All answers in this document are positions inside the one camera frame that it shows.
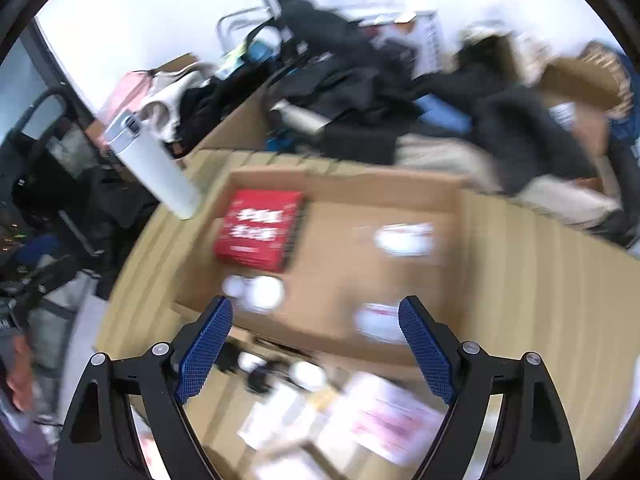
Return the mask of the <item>small white round jar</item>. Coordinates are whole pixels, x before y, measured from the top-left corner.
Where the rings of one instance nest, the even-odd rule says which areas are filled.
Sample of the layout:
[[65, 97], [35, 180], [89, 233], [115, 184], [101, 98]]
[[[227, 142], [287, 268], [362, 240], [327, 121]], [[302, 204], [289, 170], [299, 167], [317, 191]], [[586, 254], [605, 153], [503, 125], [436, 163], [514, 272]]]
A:
[[258, 275], [254, 278], [229, 275], [222, 282], [221, 290], [237, 307], [261, 314], [276, 310], [285, 296], [284, 284], [280, 278], [270, 275]]

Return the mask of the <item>black clothes pile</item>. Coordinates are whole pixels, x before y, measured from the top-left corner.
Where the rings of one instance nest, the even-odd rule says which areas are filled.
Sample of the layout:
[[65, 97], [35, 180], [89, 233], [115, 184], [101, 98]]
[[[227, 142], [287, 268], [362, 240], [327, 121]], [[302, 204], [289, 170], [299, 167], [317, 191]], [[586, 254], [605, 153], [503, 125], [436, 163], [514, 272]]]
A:
[[539, 93], [513, 77], [506, 37], [465, 44], [451, 73], [427, 73], [411, 81], [413, 98], [434, 96], [469, 116], [468, 131], [442, 127], [436, 138], [469, 142], [496, 164], [506, 194], [521, 192], [536, 177], [591, 179], [596, 167], [587, 152], [549, 114]]

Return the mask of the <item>black baby stroller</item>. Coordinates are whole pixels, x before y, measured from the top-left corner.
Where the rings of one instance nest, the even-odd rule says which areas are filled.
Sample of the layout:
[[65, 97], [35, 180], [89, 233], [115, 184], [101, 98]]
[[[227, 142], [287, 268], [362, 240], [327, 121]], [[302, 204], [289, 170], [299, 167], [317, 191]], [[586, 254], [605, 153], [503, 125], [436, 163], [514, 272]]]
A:
[[158, 206], [81, 129], [63, 87], [42, 92], [1, 144], [1, 192], [29, 229], [96, 276], [96, 296], [111, 295], [134, 243]]

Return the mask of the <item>red printed box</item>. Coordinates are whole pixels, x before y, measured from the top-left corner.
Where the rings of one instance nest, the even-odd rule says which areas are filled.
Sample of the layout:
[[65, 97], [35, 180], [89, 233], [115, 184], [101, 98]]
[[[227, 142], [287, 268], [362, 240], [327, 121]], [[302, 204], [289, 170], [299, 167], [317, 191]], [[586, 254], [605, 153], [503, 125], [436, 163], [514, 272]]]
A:
[[306, 206], [302, 192], [241, 188], [222, 218], [215, 256], [251, 269], [282, 272], [292, 256]]

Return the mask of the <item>white folding chair frame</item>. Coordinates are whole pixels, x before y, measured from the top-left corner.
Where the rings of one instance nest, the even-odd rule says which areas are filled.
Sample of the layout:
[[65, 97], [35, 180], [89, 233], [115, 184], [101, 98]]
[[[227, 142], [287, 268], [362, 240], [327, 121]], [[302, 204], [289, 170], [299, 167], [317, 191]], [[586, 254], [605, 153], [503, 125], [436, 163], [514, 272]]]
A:
[[271, 12], [265, 6], [234, 11], [216, 23], [216, 35], [221, 51], [234, 49], [255, 27], [268, 21]]

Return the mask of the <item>cardboard box right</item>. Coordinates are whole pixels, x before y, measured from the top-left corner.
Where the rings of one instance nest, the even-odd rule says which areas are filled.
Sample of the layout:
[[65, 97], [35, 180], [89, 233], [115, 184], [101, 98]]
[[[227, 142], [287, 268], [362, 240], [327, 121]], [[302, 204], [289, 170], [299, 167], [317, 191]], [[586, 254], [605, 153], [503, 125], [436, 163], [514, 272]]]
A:
[[607, 68], [580, 58], [555, 58], [535, 88], [548, 106], [573, 104], [574, 119], [568, 130], [590, 158], [605, 154], [610, 136], [608, 113], [624, 102], [620, 83]]

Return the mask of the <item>shallow cardboard tray box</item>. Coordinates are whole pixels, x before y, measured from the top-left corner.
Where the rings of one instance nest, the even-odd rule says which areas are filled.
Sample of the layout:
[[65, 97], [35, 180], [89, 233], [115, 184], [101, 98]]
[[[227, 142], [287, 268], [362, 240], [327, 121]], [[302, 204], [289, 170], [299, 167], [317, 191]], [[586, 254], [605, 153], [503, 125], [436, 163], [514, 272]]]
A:
[[228, 276], [255, 275], [214, 249], [227, 224], [224, 216], [242, 191], [297, 192], [304, 208], [279, 274], [281, 303], [258, 313], [235, 301], [234, 325], [327, 366], [416, 378], [409, 347], [363, 335], [356, 315], [367, 304], [397, 306], [417, 296], [435, 318], [457, 321], [462, 179], [381, 167], [356, 174], [287, 166], [234, 170], [176, 273], [175, 307], [182, 314], [201, 313]]

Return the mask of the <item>beige crumpled garment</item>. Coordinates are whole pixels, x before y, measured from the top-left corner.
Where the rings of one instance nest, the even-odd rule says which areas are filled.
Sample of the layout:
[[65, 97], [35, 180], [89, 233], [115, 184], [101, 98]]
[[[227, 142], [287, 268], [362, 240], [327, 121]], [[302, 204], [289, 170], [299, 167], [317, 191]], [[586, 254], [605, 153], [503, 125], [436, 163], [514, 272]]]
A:
[[157, 140], [164, 143], [177, 141], [182, 97], [188, 90], [207, 84], [215, 70], [214, 64], [198, 61], [181, 70], [158, 72], [154, 76], [137, 116]]

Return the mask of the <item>tall white thermos bottle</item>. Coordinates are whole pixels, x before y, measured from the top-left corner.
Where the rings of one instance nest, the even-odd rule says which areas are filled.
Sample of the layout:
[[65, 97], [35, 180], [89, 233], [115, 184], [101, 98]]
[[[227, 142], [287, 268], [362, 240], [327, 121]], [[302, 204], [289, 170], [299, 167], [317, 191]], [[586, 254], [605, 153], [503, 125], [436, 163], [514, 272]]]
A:
[[176, 217], [194, 216], [201, 205], [200, 191], [136, 114], [122, 110], [103, 137], [116, 157]]

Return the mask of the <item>pink patterned tissue pack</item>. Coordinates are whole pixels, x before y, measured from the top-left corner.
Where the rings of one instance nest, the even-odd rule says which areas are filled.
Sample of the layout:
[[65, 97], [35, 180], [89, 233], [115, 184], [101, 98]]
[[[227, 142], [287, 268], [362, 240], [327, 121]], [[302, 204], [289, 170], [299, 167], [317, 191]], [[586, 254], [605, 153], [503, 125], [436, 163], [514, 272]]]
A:
[[413, 393], [357, 373], [331, 403], [316, 445], [337, 467], [347, 466], [357, 448], [405, 467], [426, 454], [443, 418]]

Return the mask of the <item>round white lid tin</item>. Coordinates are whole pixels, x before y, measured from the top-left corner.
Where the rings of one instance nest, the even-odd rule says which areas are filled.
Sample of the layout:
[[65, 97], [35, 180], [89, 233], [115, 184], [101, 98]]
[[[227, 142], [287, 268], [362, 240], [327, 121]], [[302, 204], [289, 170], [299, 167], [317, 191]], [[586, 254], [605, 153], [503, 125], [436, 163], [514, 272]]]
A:
[[314, 363], [307, 361], [296, 361], [288, 369], [288, 378], [308, 392], [318, 392], [326, 385], [326, 372]]

